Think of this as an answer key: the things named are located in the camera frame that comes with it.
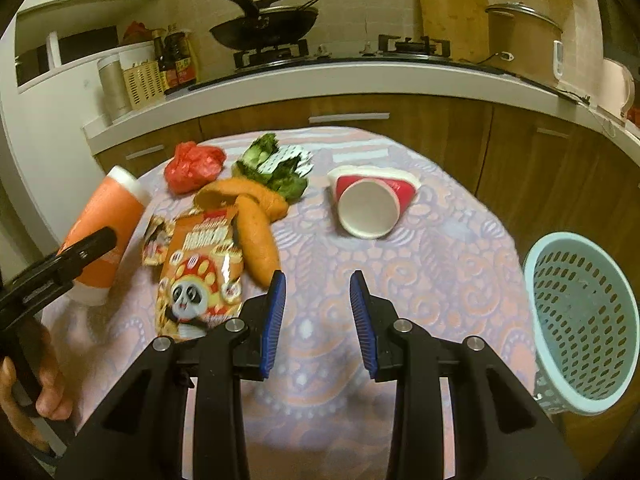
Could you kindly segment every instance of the kitchen counter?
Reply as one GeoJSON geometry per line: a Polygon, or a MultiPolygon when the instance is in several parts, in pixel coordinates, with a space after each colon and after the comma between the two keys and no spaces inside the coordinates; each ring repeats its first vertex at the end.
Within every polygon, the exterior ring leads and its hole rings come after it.
{"type": "Polygon", "coordinates": [[[557,117],[601,133],[640,166],[640,140],[621,123],[512,75],[411,61],[354,60],[283,68],[241,76],[127,115],[88,138],[95,155],[111,146],[193,118],[245,106],[324,95],[399,93],[459,97],[505,104],[557,117]]]}

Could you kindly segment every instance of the plastic basket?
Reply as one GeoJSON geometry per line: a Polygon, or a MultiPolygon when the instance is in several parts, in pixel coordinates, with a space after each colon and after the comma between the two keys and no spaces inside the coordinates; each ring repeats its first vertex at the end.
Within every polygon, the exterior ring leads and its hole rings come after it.
{"type": "Polygon", "coordinates": [[[534,395],[547,413],[596,415],[615,404],[638,362],[631,287],[596,244],[573,233],[541,238],[524,265],[534,313],[534,395]]]}
{"type": "Polygon", "coordinates": [[[123,70],[124,83],[134,110],[145,107],[151,102],[164,99],[162,80],[158,70],[158,62],[142,63],[133,68],[123,70]]]}

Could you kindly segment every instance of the orange bottle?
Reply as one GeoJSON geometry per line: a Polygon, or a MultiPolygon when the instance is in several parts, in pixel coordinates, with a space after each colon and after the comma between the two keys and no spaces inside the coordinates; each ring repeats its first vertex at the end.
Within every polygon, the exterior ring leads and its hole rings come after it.
{"type": "Polygon", "coordinates": [[[80,218],[66,236],[60,251],[108,226],[116,232],[117,244],[84,268],[67,296],[87,306],[106,303],[122,255],[129,245],[151,196],[129,171],[115,166],[91,196],[80,218]]]}

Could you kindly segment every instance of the table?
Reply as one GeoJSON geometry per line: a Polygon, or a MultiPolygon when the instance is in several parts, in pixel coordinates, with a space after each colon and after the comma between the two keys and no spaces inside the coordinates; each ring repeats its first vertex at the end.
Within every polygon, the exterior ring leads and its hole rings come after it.
{"type": "MultiPolygon", "coordinates": [[[[261,133],[210,140],[230,162],[261,133]]],[[[278,133],[303,144],[315,167],[301,202],[273,225],[287,277],[287,303],[276,363],[264,383],[243,383],[242,403],[253,478],[384,478],[395,384],[375,384],[362,365],[348,283],[362,269],[372,294],[431,335],[462,341],[482,336],[533,390],[532,323],[513,240],[497,218],[436,164],[386,137],[354,128],[315,127],[278,133]],[[326,174],[342,164],[410,171],[422,187],[384,239],[350,237],[337,223],[326,174]]],[[[107,305],[87,308],[59,298],[43,314],[80,426],[154,338],[155,269],[140,266],[151,213],[174,216],[165,164],[141,177],[153,199],[118,270],[107,305]]],[[[244,278],[244,296],[260,290],[244,278]]],[[[453,430],[444,389],[446,477],[454,474],[453,430]]],[[[192,422],[186,421],[186,447],[192,422]]],[[[191,478],[185,460],[185,478],[191,478]]]]}

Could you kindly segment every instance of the drawer handle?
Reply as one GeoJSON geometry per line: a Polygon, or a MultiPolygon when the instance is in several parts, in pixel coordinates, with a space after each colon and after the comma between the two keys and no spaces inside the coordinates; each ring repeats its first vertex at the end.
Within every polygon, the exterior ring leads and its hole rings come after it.
{"type": "Polygon", "coordinates": [[[134,158],[138,158],[139,156],[148,155],[149,153],[161,152],[162,150],[164,150],[164,144],[158,144],[157,146],[152,146],[151,148],[147,148],[146,150],[129,153],[129,155],[125,157],[125,160],[133,160],[134,158]]]}
{"type": "Polygon", "coordinates": [[[546,128],[538,128],[536,130],[539,134],[551,135],[554,137],[562,137],[563,139],[568,139],[569,134],[564,134],[562,132],[556,132],[555,130],[547,130],[546,128]]]}
{"type": "Polygon", "coordinates": [[[385,121],[390,117],[389,112],[374,112],[370,114],[335,114],[317,115],[309,117],[309,124],[339,123],[343,121],[385,121]]]}

